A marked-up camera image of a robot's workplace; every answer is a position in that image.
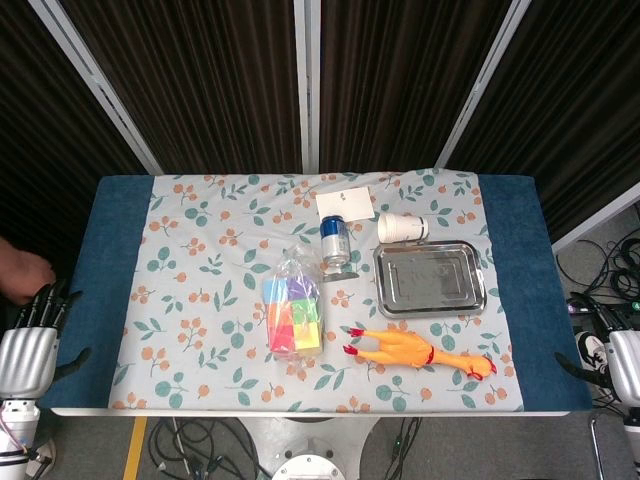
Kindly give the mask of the black power strip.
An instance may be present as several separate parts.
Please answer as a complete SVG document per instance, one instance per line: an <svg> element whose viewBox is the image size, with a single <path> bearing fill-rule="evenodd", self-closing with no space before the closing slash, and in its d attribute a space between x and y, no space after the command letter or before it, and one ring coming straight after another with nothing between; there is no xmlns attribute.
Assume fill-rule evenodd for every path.
<svg viewBox="0 0 640 480"><path fill-rule="evenodd" d="M566 304L570 315L592 315L595 313L595 309L593 307L586 305L579 300L569 299L566 301ZM612 312L620 313L625 317L640 315L639 302L602 304L602 307L606 307Z"/></svg>

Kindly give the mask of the white shoe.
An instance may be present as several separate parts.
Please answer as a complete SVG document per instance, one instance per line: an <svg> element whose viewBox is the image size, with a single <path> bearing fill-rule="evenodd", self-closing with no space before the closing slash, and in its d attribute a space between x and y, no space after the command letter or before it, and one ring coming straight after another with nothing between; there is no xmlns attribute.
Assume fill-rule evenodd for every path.
<svg viewBox="0 0 640 480"><path fill-rule="evenodd" d="M36 456L29 462L29 465L34 468L39 468L40 466L45 468L52 467L55 464L56 454L55 442L50 438L36 449Z"/></svg>

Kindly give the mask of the white paper cup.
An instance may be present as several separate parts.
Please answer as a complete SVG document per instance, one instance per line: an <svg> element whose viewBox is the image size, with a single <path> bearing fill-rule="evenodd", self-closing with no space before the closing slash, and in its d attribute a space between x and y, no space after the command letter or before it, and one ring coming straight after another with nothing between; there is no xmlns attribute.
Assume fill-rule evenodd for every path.
<svg viewBox="0 0 640 480"><path fill-rule="evenodd" d="M381 243L425 240L429 234L428 222L417 216L382 213L377 222Z"/></svg>

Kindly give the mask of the round grey robot base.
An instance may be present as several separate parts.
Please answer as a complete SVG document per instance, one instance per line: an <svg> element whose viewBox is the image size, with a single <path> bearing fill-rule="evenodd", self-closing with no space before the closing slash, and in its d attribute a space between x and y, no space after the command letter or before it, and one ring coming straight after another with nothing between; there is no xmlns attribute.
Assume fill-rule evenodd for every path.
<svg viewBox="0 0 640 480"><path fill-rule="evenodd" d="M316 454L301 454L287 459L275 470L271 480L346 480L331 460Z"/></svg>

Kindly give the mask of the black and white sneaker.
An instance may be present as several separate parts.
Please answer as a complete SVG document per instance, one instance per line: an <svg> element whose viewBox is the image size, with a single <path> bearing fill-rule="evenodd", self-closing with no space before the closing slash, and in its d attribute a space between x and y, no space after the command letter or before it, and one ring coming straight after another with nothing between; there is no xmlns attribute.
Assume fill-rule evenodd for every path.
<svg viewBox="0 0 640 480"><path fill-rule="evenodd" d="M603 342L593 333L580 331L575 335L581 366L589 371L599 373L608 372L608 360L606 358Z"/></svg>

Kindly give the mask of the white table pedestal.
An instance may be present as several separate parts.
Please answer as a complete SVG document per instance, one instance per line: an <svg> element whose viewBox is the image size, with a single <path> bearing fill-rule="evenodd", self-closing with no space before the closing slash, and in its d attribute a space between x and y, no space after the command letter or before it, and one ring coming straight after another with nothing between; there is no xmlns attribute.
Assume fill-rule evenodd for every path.
<svg viewBox="0 0 640 480"><path fill-rule="evenodd" d="M247 417L242 424L271 478L287 459L316 454L331 459L346 480L359 480L362 452L376 417Z"/></svg>

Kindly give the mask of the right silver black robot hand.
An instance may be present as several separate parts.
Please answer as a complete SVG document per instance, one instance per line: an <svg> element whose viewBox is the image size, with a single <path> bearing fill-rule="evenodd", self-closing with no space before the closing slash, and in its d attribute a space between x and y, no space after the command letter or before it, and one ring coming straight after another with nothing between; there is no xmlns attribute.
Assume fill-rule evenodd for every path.
<svg viewBox="0 0 640 480"><path fill-rule="evenodd" d="M571 299L587 307L595 316L595 336L602 343L603 367L589 370L573 364L555 352L556 361L571 376L608 389L613 398L630 408L640 408L640 330L635 330L624 316L592 296L572 292Z"/></svg>

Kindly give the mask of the floral printed tablecloth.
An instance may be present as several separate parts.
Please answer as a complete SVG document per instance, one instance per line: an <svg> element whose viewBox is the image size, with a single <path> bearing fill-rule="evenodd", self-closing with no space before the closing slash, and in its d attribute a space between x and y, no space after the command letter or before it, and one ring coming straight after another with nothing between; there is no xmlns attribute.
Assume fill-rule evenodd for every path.
<svg viewBox="0 0 640 480"><path fill-rule="evenodd" d="M434 240L479 254L487 288L474 314L385 317L378 305L377 222L351 222L348 278L325 284L320 353L269 349L263 285L290 247L318 248L316 198L366 188L376 214L418 215ZM410 331L451 354L483 355L477 379L448 366L385 366L347 355L350 330ZM478 177L451 170L320 175L161 176L153 184L108 404L267 414L512 412L523 399Z"/></svg>

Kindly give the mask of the dark folding screen panel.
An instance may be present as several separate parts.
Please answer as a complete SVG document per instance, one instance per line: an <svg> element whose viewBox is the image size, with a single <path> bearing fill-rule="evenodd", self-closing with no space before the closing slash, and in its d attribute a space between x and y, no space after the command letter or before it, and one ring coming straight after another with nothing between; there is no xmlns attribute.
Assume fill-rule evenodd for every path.
<svg viewBox="0 0 640 480"><path fill-rule="evenodd" d="M144 168L303 169L294 0L28 0Z"/></svg>
<svg viewBox="0 0 640 480"><path fill-rule="evenodd" d="M532 177L555 241L640 183L640 0L531 0L447 165Z"/></svg>
<svg viewBox="0 0 640 480"><path fill-rule="evenodd" d="M513 0L321 0L319 170L436 164Z"/></svg>
<svg viewBox="0 0 640 480"><path fill-rule="evenodd" d="M0 0L0 236L70 278L99 181L143 171L28 0Z"/></svg>

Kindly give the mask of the person's bare hand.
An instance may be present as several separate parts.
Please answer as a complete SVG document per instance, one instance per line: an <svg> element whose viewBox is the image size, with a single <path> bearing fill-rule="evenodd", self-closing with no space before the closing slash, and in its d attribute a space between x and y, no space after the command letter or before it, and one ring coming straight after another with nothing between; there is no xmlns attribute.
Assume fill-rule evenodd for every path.
<svg viewBox="0 0 640 480"><path fill-rule="evenodd" d="M56 281L51 264L14 247L0 236L0 294L15 305L27 304L45 285Z"/></svg>

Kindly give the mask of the stainless steel rectangular tray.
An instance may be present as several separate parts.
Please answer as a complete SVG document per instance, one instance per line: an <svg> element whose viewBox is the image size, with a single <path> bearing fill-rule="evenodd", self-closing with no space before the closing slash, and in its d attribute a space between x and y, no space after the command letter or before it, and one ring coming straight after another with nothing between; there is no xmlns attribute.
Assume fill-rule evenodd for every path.
<svg viewBox="0 0 640 480"><path fill-rule="evenodd" d="M487 304L480 257L466 241L381 244L373 260L378 306L389 319L472 315Z"/></svg>

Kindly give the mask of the yellow rubber chicken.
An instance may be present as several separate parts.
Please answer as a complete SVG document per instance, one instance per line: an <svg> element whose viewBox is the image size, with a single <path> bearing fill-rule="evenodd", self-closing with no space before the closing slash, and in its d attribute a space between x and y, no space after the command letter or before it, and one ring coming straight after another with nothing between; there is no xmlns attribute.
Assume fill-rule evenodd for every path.
<svg viewBox="0 0 640 480"><path fill-rule="evenodd" d="M497 367L483 355L458 355L436 348L412 332L400 330L364 330L350 328L352 338L371 338L378 341L376 351L364 351L353 345L344 345L347 355L361 357L382 365L402 365L420 369L426 365L444 365L463 371L469 378L482 381L497 373Z"/></svg>

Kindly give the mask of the bag of colourful foam blocks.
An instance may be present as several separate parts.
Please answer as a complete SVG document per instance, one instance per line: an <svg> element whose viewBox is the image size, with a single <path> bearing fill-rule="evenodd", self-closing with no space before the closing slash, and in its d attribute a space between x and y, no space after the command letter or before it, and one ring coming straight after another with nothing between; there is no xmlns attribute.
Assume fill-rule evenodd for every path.
<svg viewBox="0 0 640 480"><path fill-rule="evenodd" d="M296 244L282 253L262 284L268 353L286 373L305 380L324 349L323 274L311 248Z"/></svg>

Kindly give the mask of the yellow floor tape strip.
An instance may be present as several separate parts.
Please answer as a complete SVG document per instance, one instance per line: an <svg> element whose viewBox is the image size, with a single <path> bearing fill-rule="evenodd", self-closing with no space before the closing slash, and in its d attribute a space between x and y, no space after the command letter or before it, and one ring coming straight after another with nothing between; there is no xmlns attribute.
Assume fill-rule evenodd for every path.
<svg viewBox="0 0 640 480"><path fill-rule="evenodd" d="M144 446L146 427L146 417L140 416L135 418L122 480L137 479L142 450Z"/></svg>

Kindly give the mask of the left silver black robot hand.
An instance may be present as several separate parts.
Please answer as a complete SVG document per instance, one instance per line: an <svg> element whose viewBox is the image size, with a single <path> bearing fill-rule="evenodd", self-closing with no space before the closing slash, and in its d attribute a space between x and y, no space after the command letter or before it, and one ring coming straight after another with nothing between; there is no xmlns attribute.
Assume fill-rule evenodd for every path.
<svg viewBox="0 0 640 480"><path fill-rule="evenodd" d="M42 398L51 385L74 374L92 349L83 348L70 362L57 363L61 336L80 291L65 293L66 281L41 287L17 310L15 321L0 340L0 401Z"/></svg>

